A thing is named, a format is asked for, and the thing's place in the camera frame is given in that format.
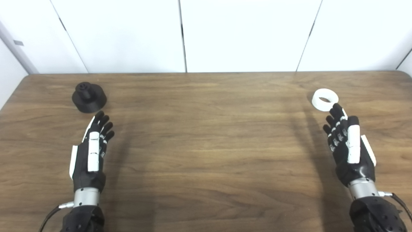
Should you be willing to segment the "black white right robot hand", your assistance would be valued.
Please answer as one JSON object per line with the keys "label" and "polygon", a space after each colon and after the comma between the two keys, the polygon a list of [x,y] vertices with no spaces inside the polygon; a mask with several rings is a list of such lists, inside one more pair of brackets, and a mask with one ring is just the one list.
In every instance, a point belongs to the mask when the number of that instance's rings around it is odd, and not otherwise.
{"label": "black white right robot hand", "polygon": [[362,135],[359,118],[347,116],[335,103],[326,117],[323,130],[336,164],[335,173],[344,186],[359,178],[375,181],[377,160],[366,135]]}

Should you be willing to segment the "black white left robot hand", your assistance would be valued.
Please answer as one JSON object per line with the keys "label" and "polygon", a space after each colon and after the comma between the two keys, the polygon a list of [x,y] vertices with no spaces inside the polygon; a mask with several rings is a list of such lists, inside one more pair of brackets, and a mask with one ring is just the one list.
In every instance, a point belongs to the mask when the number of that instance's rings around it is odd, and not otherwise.
{"label": "black white left robot hand", "polygon": [[90,121],[79,145],[72,147],[69,176],[73,191],[95,188],[101,193],[106,184],[103,172],[107,145],[115,135],[109,116],[99,111]]}

